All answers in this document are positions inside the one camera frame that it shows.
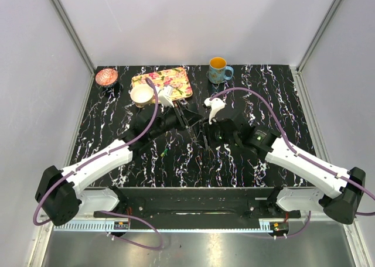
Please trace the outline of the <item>black remote control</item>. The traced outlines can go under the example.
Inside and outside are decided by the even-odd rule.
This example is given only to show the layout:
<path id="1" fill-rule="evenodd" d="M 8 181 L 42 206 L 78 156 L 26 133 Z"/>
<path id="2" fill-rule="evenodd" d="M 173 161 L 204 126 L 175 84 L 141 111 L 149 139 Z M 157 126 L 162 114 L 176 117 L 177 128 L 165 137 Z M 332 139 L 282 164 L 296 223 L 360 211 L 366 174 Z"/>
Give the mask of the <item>black remote control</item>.
<path id="1" fill-rule="evenodd" d="M 209 143 L 206 133 L 206 119 L 197 112 L 186 109 L 183 111 L 187 122 L 187 129 L 192 137 L 192 141 L 200 148 L 208 150 Z"/>

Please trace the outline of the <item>green battery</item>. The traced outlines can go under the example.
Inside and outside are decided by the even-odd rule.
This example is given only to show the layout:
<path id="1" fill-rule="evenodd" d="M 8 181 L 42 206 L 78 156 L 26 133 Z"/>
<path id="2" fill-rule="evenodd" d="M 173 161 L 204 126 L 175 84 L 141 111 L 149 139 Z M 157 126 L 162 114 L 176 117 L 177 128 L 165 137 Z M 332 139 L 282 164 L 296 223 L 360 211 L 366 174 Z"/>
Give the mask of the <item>green battery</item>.
<path id="1" fill-rule="evenodd" d="M 168 152 L 168 148 L 166 148 L 162 153 L 161 153 L 161 157 L 164 157 Z"/>

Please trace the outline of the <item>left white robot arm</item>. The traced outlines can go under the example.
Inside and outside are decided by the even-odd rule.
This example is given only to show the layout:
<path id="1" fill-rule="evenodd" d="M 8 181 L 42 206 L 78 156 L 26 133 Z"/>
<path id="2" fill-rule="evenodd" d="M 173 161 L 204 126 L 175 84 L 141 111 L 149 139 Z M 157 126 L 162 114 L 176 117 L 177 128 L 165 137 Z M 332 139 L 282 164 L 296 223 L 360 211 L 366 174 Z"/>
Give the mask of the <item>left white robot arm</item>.
<path id="1" fill-rule="evenodd" d="M 44 170 L 35 200 L 37 209 L 33 215 L 35 225 L 40 225 L 38 214 L 43 210 L 48 221 L 61 226 L 79 214 L 108 211 L 113 217 L 122 217 L 127 204 L 118 189 L 85 189 L 112 170 L 129 163 L 144 154 L 149 144 L 171 131 L 184 131 L 199 122 L 195 103 L 175 102 L 171 107 L 149 105 L 131 121 L 129 128 L 108 146 L 90 157 L 70 166 L 58 169 L 52 165 Z"/>

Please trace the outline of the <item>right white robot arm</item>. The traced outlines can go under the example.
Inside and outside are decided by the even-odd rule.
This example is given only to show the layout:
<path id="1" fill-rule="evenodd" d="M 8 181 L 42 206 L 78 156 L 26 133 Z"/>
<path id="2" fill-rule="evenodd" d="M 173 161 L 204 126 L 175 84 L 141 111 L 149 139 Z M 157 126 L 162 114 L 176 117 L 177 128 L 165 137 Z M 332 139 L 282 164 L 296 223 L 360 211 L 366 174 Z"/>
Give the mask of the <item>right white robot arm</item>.
<path id="1" fill-rule="evenodd" d="M 254 160 L 268 162 L 313 184 L 310 189 L 278 188 L 269 196 L 267 213 L 279 218 L 295 210 L 323 212 L 341 224 L 352 224 L 363 197 L 366 173 L 332 165 L 283 139 L 278 131 L 235 123 L 231 119 L 205 120 L 205 143 L 216 148 L 234 146 Z"/>

